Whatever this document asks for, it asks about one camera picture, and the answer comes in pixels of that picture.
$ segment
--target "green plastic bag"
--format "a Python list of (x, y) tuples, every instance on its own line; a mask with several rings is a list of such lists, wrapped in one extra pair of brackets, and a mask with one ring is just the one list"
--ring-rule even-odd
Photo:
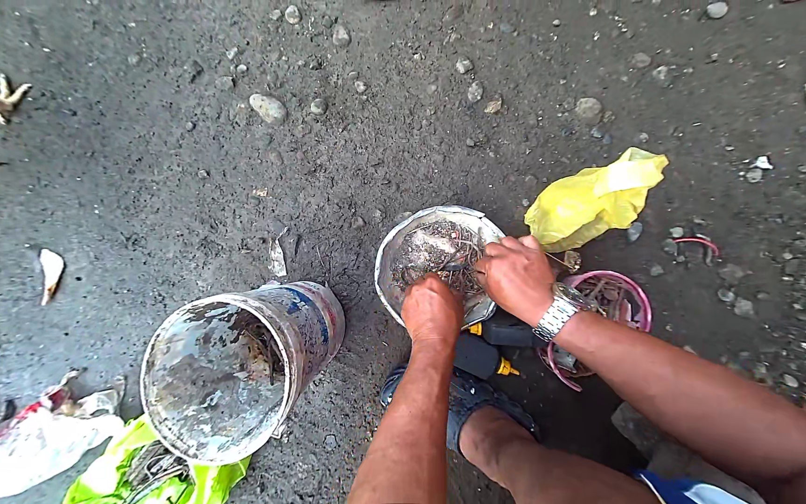
[(627, 229), (664, 179), (667, 157), (631, 147), (601, 168), (559, 178), (536, 197), (524, 224), (548, 252), (577, 248), (610, 228)]
[[(121, 504), (132, 493), (123, 476), (133, 453), (157, 440), (148, 415), (130, 420), (123, 434), (111, 440), (105, 453), (73, 482), (63, 504)], [(171, 478), (140, 504), (223, 504), (229, 499), (232, 487), (244, 477), (250, 462), (248, 456), (228, 465), (190, 464), (192, 478), (186, 482)]]

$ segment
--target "metal watch band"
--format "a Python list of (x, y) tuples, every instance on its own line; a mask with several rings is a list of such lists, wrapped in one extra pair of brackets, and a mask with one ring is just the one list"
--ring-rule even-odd
[(534, 328), (534, 334), (544, 341), (551, 342), (562, 330), (562, 327), (565, 326), (565, 323), (579, 311), (579, 307), (564, 297), (555, 296), (552, 306), (546, 310), (546, 313), (543, 314), (540, 322)]

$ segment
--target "ground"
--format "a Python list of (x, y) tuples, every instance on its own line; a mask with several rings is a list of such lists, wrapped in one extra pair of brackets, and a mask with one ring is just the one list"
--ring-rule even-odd
[[(285, 5), (262, 0), (0, 2), (0, 72), (33, 84), (0, 125), (0, 401), (28, 404), (88, 367), (79, 392), (127, 375), (123, 414), (135, 417), (154, 329), (188, 301), (271, 280), (266, 238), (287, 226), (285, 280), (328, 282), (347, 336), (230, 500), (341, 501), (382, 415), (376, 393), (409, 349), (372, 284), (400, 214), (462, 204), (522, 234), (522, 200), (632, 145), (667, 155), (665, 179), (639, 240), (610, 231), (581, 248), (585, 266), (643, 285), (656, 336), (797, 395), (806, 0), (733, 2), (719, 20), (702, 4), (304, 0), (292, 25), (270, 17)], [(348, 47), (332, 43), (335, 22)], [(639, 52), (649, 66), (633, 67)], [(460, 56), (473, 71), (456, 71)], [(471, 104), (475, 79), (485, 91)], [(284, 124), (246, 106), (253, 92), (284, 102)], [(596, 132), (575, 118), (584, 97), (611, 112)], [(324, 116), (310, 112), (315, 98)], [(501, 110), (486, 113), (495, 98)], [(747, 160), (760, 155), (775, 167), (750, 182)], [(661, 246), (673, 226), (710, 236), (723, 262), (677, 263)], [(67, 264), (44, 307), (42, 246)], [(734, 292), (753, 316), (716, 294), (727, 263), (749, 272)], [(524, 373), (495, 383), (539, 420), (548, 446), (621, 470), (641, 463), (611, 429), (617, 400), (604, 384), (586, 378), (576, 394), (530, 352), (507, 355)], [(57, 502), (96, 453), (5, 501)], [(509, 498), (455, 456), (450, 487), (453, 502)]]

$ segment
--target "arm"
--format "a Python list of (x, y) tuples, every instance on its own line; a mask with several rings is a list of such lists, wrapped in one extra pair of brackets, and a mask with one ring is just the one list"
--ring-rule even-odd
[(447, 410), (462, 303), (436, 274), (407, 291), (401, 310), (412, 354), (347, 501), (446, 502)]
[[(487, 292), (535, 326), (552, 303), (554, 281), (539, 243), (506, 238), (487, 246), (487, 255), (477, 266)], [(555, 343), (711, 464), (777, 502), (806, 501), (803, 410), (722, 366), (593, 313), (574, 316)]]

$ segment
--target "sandal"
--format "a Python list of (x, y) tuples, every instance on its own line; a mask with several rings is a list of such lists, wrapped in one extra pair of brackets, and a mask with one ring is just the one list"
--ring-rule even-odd
[[(381, 392), (382, 406), (385, 408), (393, 399), (397, 385), (403, 379), (406, 372), (406, 364), (403, 364), (388, 374), (388, 379), (384, 382)], [(450, 381), (450, 413), (447, 415), (447, 448), (462, 455), (459, 450), (459, 433), (468, 417), (484, 406), (494, 408), (506, 413), (515, 420), (521, 427), (524, 427), (539, 441), (539, 429), (536, 422), (524, 409), (508, 396), (493, 390), (493, 387), (486, 382), (468, 374), (464, 371), (453, 370)]]

